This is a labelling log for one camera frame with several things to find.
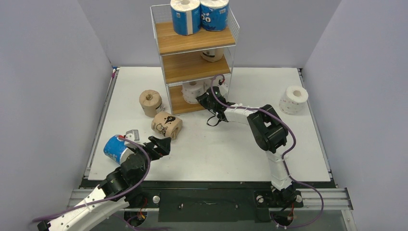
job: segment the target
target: blue packaging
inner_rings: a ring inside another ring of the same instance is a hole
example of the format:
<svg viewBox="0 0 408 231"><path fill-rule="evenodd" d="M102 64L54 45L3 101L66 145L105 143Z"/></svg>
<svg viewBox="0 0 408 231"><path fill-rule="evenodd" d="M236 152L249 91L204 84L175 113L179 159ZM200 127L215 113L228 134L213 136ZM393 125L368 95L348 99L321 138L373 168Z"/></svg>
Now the blue packaging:
<svg viewBox="0 0 408 231"><path fill-rule="evenodd" d="M190 0L188 3L183 5L183 0L172 0L170 3L173 28L179 35L192 35L201 29L200 2Z"/></svg>
<svg viewBox="0 0 408 231"><path fill-rule="evenodd" d="M227 27L229 3L225 0L224 6L211 7L212 0L209 1L201 1L201 26L208 31L221 31Z"/></svg>
<svg viewBox="0 0 408 231"><path fill-rule="evenodd" d="M105 155L113 159L116 163L120 163L120 159L124 156L126 152L131 152L125 146L125 142L118 139L119 135L113 136L109 141L106 143L105 147L103 148L103 152Z"/></svg>

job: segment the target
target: gray wall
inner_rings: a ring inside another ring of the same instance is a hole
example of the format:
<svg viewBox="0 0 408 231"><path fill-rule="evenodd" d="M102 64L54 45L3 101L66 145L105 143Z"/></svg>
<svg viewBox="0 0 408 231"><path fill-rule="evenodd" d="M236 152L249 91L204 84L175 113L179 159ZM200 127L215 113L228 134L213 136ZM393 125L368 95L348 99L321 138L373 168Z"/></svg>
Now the gray wall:
<svg viewBox="0 0 408 231"><path fill-rule="evenodd" d="M35 230L79 185L112 69L77 0L2 0L0 31L0 230Z"/></svg>
<svg viewBox="0 0 408 231"><path fill-rule="evenodd" d="M78 0L114 65L159 66L151 5L170 0ZM231 0L241 26L236 66L303 67L341 0Z"/></svg>
<svg viewBox="0 0 408 231"><path fill-rule="evenodd" d="M407 230L408 1L343 0L304 68L360 231Z"/></svg>

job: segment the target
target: wooden shelf board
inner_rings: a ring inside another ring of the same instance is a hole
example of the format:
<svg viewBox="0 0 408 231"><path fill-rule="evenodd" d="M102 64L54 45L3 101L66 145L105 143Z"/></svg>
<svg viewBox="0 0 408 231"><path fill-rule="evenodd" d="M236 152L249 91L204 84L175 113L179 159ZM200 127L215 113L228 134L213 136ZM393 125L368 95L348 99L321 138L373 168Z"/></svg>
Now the wooden shelf board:
<svg viewBox="0 0 408 231"><path fill-rule="evenodd" d="M163 56L166 83L176 83L231 73L225 56L217 62L208 62L201 51Z"/></svg>
<svg viewBox="0 0 408 231"><path fill-rule="evenodd" d="M204 110L199 103L198 104L189 104L183 98L183 93L181 93L182 86L173 86L170 87L170 100L171 106L173 107L173 114L178 115L182 113L195 112Z"/></svg>
<svg viewBox="0 0 408 231"><path fill-rule="evenodd" d="M227 27L222 31L206 31L201 28L193 35L179 35L172 22L156 23L157 42L160 55L235 45L235 39Z"/></svg>

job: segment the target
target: brown paper wrapped roll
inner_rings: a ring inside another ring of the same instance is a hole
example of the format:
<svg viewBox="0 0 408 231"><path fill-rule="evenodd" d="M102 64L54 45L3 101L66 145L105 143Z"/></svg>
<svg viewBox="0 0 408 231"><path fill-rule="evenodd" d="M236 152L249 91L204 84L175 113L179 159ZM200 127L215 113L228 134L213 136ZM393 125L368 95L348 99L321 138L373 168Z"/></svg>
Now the brown paper wrapped roll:
<svg viewBox="0 0 408 231"><path fill-rule="evenodd" d="M220 60L223 55L224 48L209 49L201 52L201 57L212 63Z"/></svg>
<svg viewBox="0 0 408 231"><path fill-rule="evenodd" d="M139 102L148 117L154 117L163 111L162 97L155 90L145 90L140 94Z"/></svg>
<svg viewBox="0 0 408 231"><path fill-rule="evenodd" d="M171 137L176 139L178 133L181 131L183 121L172 116L167 112L159 112L152 121L152 129L164 137Z"/></svg>

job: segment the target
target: white table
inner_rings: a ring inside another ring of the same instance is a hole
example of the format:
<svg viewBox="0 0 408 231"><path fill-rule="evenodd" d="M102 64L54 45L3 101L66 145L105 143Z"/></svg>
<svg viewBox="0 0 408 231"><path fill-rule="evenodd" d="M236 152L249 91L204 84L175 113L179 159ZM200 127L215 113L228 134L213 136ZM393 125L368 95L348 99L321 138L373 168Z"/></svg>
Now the white table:
<svg viewBox="0 0 408 231"><path fill-rule="evenodd" d="M296 68L235 68L228 101L245 106L272 105L293 130L298 142L287 160L291 175L300 181L330 181L319 139L308 107L297 115L286 115L278 108L285 89L301 86ZM139 104L142 91L160 93L170 112L168 97L159 67L121 67L105 122L91 165L89 180L103 180L118 164L105 156L103 148L115 134L138 129L141 141L161 135L151 129L152 118ZM153 161L146 180L178 181L270 181L265 152L254 141L249 126L222 122L206 125L208 111L179 115L183 128L171 142L170 155ZM293 140L288 136L283 152Z"/></svg>

